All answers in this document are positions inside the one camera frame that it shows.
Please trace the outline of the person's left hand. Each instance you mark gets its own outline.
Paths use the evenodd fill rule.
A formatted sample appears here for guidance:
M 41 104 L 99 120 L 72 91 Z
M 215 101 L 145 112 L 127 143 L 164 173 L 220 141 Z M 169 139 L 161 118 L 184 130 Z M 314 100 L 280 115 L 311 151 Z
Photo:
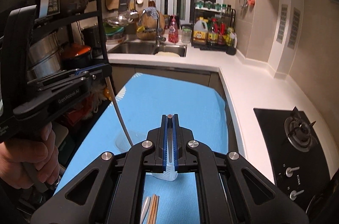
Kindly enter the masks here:
M 11 140 L 1 143 L 1 179 L 9 186 L 16 189 L 33 186 L 23 162 L 33 164 L 41 183 L 53 184 L 59 176 L 59 151 L 55 146 L 52 124 L 43 127 L 40 134 L 41 141 Z

